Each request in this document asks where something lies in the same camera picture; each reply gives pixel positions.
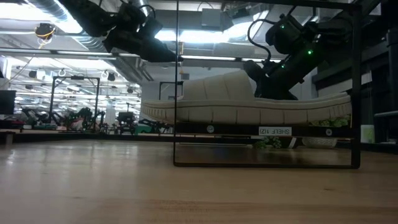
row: wooden table surface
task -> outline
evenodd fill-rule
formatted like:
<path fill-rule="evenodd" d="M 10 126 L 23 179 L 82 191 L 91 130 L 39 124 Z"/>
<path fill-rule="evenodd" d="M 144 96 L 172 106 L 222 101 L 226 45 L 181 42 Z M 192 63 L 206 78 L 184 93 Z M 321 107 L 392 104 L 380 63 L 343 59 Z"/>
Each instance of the wooden table surface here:
<path fill-rule="evenodd" d="M 0 150 L 0 223 L 398 223 L 397 174 L 398 156 L 373 152 L 360 170 L 221 169 L 174 167 L 172 143 L 15 144 Z"/>

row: pipe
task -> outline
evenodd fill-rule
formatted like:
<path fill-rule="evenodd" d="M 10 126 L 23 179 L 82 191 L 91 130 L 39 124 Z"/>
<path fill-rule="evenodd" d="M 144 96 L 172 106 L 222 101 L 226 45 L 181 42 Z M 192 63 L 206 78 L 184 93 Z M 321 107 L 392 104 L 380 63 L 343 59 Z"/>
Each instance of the pipe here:
<path fill-rule="evenodd" d="M 65 32 L 74 31 L 80 32 L 79 30 L 83 30 L 79 23 L 77 23 L 74 18 L 70 15 L 70 13 L 65 9 L 65 7 L 58 2 L 58 0 L 24 0 L 27 4 L 34 6 L 40 9 L 42 12 L 53 17 L 52 22 L 56 23 L 56 25 L 64 30 Z M 145 4 L 146 1 L 134 1 L 134 5 L 137 4 Z M 81 37 L 72 37 L 77 42 L 81 43 L 84 47 L 86 47 L 89 51 L 94 52 L 105 52 L 106 49 L 102 43 L 102 39 L 95 38 L 91 36 L 81 36 Z M 131 74 L 131 69 L 129 69 L 125 62 L 121 58 L 117 58 L 115 61 L 110 62 L 116 68 L 120 69 L 123 74 L 123 77 L 130 82 L 138 82 L 138 79 L 133 77 Z"/>

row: ceiling duct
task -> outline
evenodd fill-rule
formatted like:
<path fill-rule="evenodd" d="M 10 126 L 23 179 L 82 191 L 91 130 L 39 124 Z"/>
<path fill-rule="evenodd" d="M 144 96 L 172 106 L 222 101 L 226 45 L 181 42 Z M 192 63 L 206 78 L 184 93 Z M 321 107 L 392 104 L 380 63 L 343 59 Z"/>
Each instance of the ceiling duct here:
<path fill-rule="evenodd" d="M 64 24 L 65 27 L 74 27 L 76 29 L 79 28 L 83 30 L 80 25 L 72 18 L 69 12 L 65 9 L 65 7 L 60 4 L 57 0 L 24 0 L 27 4 L 35 6 L 40 9 L 42 12 L 51 15 L 57 24 Z M 132 1 L 133 5 L 140 6 L 142 4 L 147 4 L 146 0 Z M 80 34 L 81 37 L 72 37 L 81 45 L 85 46 L 89 51 L 93 52 L 106 52 L 106 49 L 103 46 L 102 39 L 96 37 L 90 37 L 86 32 L 82 31 Z M 123 77 L 129 82 L 138 82 L 138 79 L 131 74 L 136 73 L 131 71 L 131 69 L 126 66 L 126 62 L 123 58 L 117 58 L 116 60 L 110 62 L 116 68 L 122 71 Z"/>

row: shelf label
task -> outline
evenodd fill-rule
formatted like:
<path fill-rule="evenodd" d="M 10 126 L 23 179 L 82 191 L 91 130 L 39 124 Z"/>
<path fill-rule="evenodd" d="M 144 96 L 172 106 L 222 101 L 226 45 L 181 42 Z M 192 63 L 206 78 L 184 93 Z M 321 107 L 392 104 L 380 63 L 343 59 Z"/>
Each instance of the shelf label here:
<path fill-rule="evenodd" d="M 291 136 L 292 127 L 259 127 L 260 136 Z"/>

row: black metal shelf frame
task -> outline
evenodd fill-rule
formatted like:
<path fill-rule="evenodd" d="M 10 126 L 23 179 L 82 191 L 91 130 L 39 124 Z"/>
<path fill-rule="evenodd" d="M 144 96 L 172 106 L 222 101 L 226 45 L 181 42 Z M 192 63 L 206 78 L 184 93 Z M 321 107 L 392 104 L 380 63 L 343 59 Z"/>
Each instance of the black metal shelf frame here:
<path fill-rule="evenodd" d="M 278 126 L 290 127 L 291 136 L 295 137 L 324 137 L 324 138 L 347 138 L 351 139 L 351 163 L 347 165 L 312 165 L 312 164 L 225 164 L 225 163 L 192 163 L 176 161 L 176 144 L 179 142 L 176 134 L 212 134 L 212 135 L 248 135 L 260 136 L 259 129 L 263 126 L 256 125 L 229 125 L 229 124 L 201 124 L 201 123 L 178 123 L 177 116 L 174 116 L 174 144 L 173 144 L 173 164 L 179 167 L 268 167 L 268 168 L 327 168 L 327 169 L 358 169 L 361 164 L 361 19 L 362 6 L 359 4 L 348 4 L 328 1 L 309 1 L 309 0 L 250 0 L 245 2 L 259 2 L 268 4 L 282 4 L 290 6 L 319 7 L 326 9 L 342 9 L 349 11 L 353 15 L 353 49 L 351 74 L 353 88 L 351 92 L 352 120 L 351 128 L 319 128 L 309 126 Z M 177 0 L 177 24 L 176 33 L 178 34 L 178 14 L 179 0 Z M 178 65 L 175 65 L 175 83 L 178 78 Z M 177 96 L 177 85 L 175 85 L 175 96 Z M 177 114 L 177 98 L 174 100 L 174 113 Z"/>

